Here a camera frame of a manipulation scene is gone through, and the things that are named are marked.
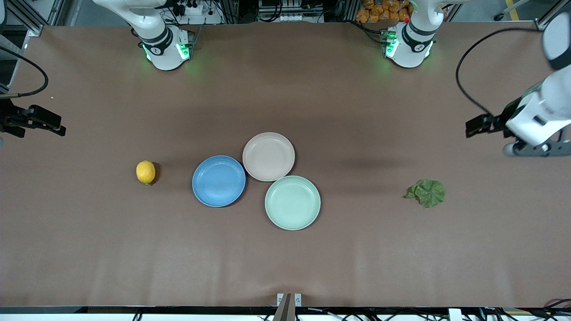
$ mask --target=light green plate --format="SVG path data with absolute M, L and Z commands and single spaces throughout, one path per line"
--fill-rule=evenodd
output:
M 266 213 L 284 230 L 308 227 L 319 214 L 321 199 L 313 183 L 301 176 L 278 179 L 266 193 Z

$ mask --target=table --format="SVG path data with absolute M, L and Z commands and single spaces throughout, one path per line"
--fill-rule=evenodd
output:
M 543 306 L 571 296 L 570 158 L 508 158 L 456 62 L 506 25 L 445 23 L 432 55 L 401 69 L 348 24 L 206 26 L 192 62 L 153 68 L 128 28 L 46 27 L 26 56 L 48 88 L 17 105 L 63 117 L 67 135 L 2 135 L 0 304 Z M 540 35 L 498 35 L 466 59 L 466 89 L 499 113 L 550 73 Z M 17 88 L 41 76 L 19 71 Z M 241 159 L 258 133 L 288 137 L 291 174 L 318 187 L 301 231 L 264 212 L 248 180 L 226 208 L 190 190 L 196 166 Z M 135 166 L 161 164 L 152 187 Z M 402 196 L 442 181 L 433 209 Z

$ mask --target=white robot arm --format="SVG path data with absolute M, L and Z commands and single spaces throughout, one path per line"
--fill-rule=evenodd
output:
M 166 0 L 93 0 L 125 19 L 135 30 L 147 59 L 161 70 L 172 70 L 190 59 L 194 34 L 167 26 L 155 7 Z
M 441 4 L 466 3 L 471 0 L 412 0 L 415 10 L 409 22 L 389 28 L 395 37 L 385 48 L 385 56 L 405 68 L 419 66 L 430 54 L 433 39 L 444 21 Z
M 480 115 L 468 121 L 466 137 L 503 131 L 504 137 L 516 137 L 515 143 L 504 147 L 509 156 L 571 155 L 571 141 L 565 138 L 565 127 L 571 124 L 569 13 L 560 13 L 549 22 L 542 44 L 555 72 L 508 104 L 501 115 Z

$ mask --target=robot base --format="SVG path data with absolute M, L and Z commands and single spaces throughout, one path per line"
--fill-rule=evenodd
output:
M 393 60 L 397 65 L 405 68 L 414 68 L 420 66 L 426 57 L 430 54 L 430 48 L 432 43 L 424 48 L 423 51 L 418 53 L 412 51 L 412 49 L 402 40 L 399 39 L 400 35 L 403 34 L 403 28 L 406 23 L 399 22 L 396 26 L 390 27 L 388 31 L 396 33 L 396 43 L 394 45 L 389 45 L 386 47 L 384 54 L 387 58 Z
M 174 39 L 162 55 L 154 55 L 145 49 L 147 59 L 160 70 L 173 70 L 192 57 L 194 33 L 182 30 L 176 26 L 168 26 Z

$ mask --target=blue plate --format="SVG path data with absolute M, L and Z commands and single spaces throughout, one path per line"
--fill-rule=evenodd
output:
M 246 186 L 244 167 L 229 156 L 207 158 L 194 171 L 192 192 L 204 205 L 222 207 L 234 203 Z

